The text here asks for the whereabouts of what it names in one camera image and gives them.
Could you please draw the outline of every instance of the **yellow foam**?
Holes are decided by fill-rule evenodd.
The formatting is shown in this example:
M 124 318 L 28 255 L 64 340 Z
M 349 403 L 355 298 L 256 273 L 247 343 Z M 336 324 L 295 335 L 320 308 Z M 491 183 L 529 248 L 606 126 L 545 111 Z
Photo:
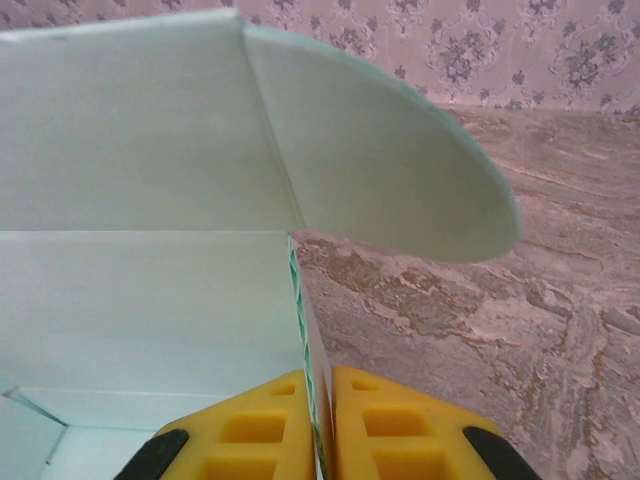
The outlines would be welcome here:
M 362 370 L 334 367 L 337 480 L 495 480 L 464 436 L 488 420 Z
M 304 372 L 296 370 L 193 415 L 189 441 L 162 480 L 314 480 Z

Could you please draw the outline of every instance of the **black rubber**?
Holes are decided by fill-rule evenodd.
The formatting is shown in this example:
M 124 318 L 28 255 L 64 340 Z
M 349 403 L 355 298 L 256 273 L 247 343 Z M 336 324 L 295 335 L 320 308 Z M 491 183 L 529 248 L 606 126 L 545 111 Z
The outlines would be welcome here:
M 542 480 L 504 438 L 479 427 L 463 432 L 496 480 Z
M 160 480 L 188 441 L 189 432 L 179 429 L 153 437 L 114 480 Z

